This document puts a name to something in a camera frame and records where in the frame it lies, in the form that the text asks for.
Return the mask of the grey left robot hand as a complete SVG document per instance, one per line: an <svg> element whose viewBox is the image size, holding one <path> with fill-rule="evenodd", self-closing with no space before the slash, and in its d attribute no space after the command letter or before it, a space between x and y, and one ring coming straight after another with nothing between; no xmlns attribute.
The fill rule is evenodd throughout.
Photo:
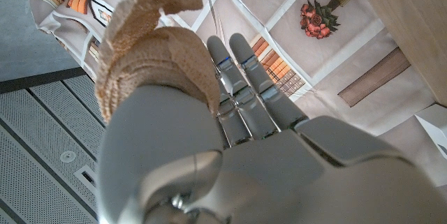
<svg viewBox="0 0 447 224"><path fill-rule="evenodd" d="M178 54L195 34L159 29L105 40L96 96L107 122L98 214L109 223L445 223L446 199L388 143L332 117L224 149L206 99L134 84L130 63Z"/></svg>

